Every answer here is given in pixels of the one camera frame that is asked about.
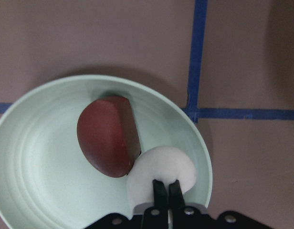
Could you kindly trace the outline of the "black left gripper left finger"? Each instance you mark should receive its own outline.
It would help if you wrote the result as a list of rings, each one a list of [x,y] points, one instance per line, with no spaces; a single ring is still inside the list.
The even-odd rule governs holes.
[[[168,229],[168,193],[162,181],[153,180],[153,205],[143,214],[142,229]]]

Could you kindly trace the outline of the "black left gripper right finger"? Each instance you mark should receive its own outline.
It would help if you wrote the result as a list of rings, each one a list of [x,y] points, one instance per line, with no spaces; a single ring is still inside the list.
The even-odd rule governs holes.
[[[171,217],[171,228],[180,229],[183,214],[182,210],[185,207],[185,201],[179,180],[176,180],[168,186],[168,205]]]

